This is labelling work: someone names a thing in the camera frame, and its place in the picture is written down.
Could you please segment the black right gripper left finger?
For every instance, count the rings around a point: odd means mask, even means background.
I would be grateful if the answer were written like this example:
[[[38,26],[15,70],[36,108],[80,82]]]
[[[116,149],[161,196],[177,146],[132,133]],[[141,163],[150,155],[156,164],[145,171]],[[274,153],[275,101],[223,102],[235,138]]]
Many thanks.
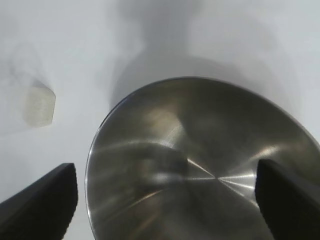
[[[78,205],[74,163],[63,163],[0,204],[2,240],[62,240]]]

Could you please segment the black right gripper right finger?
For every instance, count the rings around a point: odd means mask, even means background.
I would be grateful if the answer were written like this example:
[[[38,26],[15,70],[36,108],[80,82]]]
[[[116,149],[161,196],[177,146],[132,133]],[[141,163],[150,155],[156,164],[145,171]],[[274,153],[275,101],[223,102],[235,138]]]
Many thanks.
[[[255,199],[276,240],[320,238],[320,187],[270,159],[258,161]]]

